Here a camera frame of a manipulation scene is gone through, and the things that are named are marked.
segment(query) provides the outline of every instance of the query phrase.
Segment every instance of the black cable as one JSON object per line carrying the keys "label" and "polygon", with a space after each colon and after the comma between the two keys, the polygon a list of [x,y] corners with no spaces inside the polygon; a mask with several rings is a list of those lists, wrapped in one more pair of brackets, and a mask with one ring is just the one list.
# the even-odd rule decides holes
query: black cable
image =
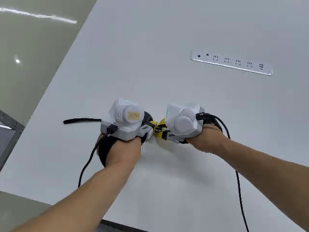
{"label": "black cable", "polygon": [[83,177],[83,174],[84,174],[84,171],[86,170],[86,168],[88,167],[88,165],[90,164],[92,158],[93,158],[93,155],[98,147],[98,145],[100,144],[100,142],[107,138],[108,136],[110,136],[111,134],[114,134],[116,131],[118,130],[118,127],[114,124],[111,124],[107,129],[106,129],[106,134],[99,139],[99,141],[97,141],[95,147],[93,148],[91,154],[90,154],[90,157],[89,157],[89,160],[87,161],[87,163],[85,164],[85,166],[83,167],[82,171],[81,171],[81,174],[79,175],[79,180],[78,180],[78,187],[79,188],[81,186],[81,182],[82,182],[82,177]]}
{"label": "black cable", "polygon": [[[224,127],[226,133],[227,133],[227,137],[229,139],[231,139],[231,136],[230,136],[230,133],[228,132],[228,129],[226,127],[226,125],[224,124],[224,122],[219,118],[217,117],[216,115],[210,115],[212,117],[214,117],[215,119],[217,119]],[[239,196],[239,204],[240,204],[240,209],[241,209],[241,214],[242,214],[242,218],[243,218],[243,221],[245,223],[245,226],[246,226],[246,230],[247,232],[249,232],[249,228],[248,228],[248,225],[247,225],[247,220],[246,220],[246,217],[245,217],[245,213],[243,211],[243,207],[242,207],[242,199],[241,199],[241,192],[240,192],[240,182],[239,182],[239,174],[238,172],[235,170],[236,172],[236,179],[237,179],[237,186],[238,186],[238,196]]]}
{"label": "black cable", "polygon": [[87,117],[82,117],[82,118],[72,118],[72,119],[67,119],[63,121],[63,124],[70,124],[70,123],[76,123],[76,122],[101,122],[102,119],[100,118],[87,118]]}

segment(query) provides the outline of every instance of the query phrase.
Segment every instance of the black wire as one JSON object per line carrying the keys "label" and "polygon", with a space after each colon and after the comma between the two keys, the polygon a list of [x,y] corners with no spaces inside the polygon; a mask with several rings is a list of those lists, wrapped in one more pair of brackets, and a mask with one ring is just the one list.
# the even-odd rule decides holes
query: black wire
{"label": "black wire", "polygon": [[72,118],[72,119],[67,119],[63,121],[63,124],[70,124],[70,123],[76,123],[76,122],[101,122],[102,119],[99,118],[87,118],[87,117],[82,117],[82,118]]}
{"label": "black wire", "polygon": [[[224,129],[227,133],[227,137],[229,139],[231,139],[231,136],[230,136],[230,133],[228,132],[228,129],[226,127],[226,125],[224,124],[224,122],[219,118],[217,117],[216,115],[210,115],[212,117],[214,117],[215,119],[217,119],[223,126],[224,126]],[[245,213],[243,211],[243,207],[242,207],[242,199],[241,199],[241,192],[240,192],[240,182],[239,182],[239,174],[238,172],[235,170],[236,172],[236,179],[237,179],[237,186],[238,186],[238,196],[239,196],[239,204],[240,204],[240,209],[241,209],[241,214],[242,214],[242,218],[243,218],[243,221],[245,223],[245,226],[246,226],[246,230],[247,232],[249,232],[249,228],[248,228],[248,225],[247,225],[247,220],[246,220],[246,217],[245,217]]]}
{"label": "black wire", "polygon": [[90,164],[90,162],[91,162],[91,160],[92,160],[92,158],[93,158],[93,155],[94,155],[94,153],[95,153],[95,151],[96,151],[98,145],[100,144],[100,142],[101,142],[103,139],[105,139],[105,138],[108,137],[108,136],[109,136],[109,134],[107,133],[107,134],[105,134],[102,138],[100,138],[99,141],[97,141],[95,147],[93,148],[93,150],[92,150],[92,152],[91,152],[91,154],[90,154],[90,157],[89,157],[88,162],[85,164],[85,166],[83,167],[83,169],[82,169],[82,171],[81,171],[81,174],[80,174],[80,176],[79,176],[79,181],[78,181],[78,187],[77,187],[77,188],[79,188],[79,187],[81,186],[81,182],[82,182],[82,177],[83,177],[84,171],[86,170],[86,168],[87,168],[88,165]]}

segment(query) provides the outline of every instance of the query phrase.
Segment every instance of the socket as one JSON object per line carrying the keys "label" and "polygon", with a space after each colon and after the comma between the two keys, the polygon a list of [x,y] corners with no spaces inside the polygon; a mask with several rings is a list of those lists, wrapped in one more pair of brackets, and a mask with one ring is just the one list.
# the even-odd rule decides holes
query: socket
{"label": "socket", "polygon": [[268,76],[271,76],[273,74],[271,66],[266,65],[263,62],[255,62],[236,56],[220,55],[218,53],[212,53],[210,51],[193,51],[191,53],[191,60],[220,65],[232,69],[259,73]]}

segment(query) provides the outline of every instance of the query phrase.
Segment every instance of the skin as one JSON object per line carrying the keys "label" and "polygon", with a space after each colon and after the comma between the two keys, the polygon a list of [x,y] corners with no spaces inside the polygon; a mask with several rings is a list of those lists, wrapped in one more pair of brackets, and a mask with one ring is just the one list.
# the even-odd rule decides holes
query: skin
{"label": "skin", "polygon": [[[196,149],[225,160],[286,216],[309,231],[309,167],[229,140],[213,125],[204,125],[199,136],[187,141]],[[106,168],[14,232],[93,231],[126,184],[140,158],[140,146],[140,138],[129,142],[117,141],[108,154]]]}

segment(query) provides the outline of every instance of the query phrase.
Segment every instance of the gray floor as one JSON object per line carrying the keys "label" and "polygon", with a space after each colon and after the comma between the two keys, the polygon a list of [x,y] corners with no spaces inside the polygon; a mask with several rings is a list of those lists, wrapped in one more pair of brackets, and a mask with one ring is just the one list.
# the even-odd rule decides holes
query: gray floor
{"label": "gray floor", "polygon": [[0,228],[8,232],[30,218],[38,216],[49,205],[0,192]]}
{"label": "gray floor", "polygon": [[[27,124],[95,2],[1,1],[1,110]],[[48,207],[0,192],[0,231],[10,231]]]}

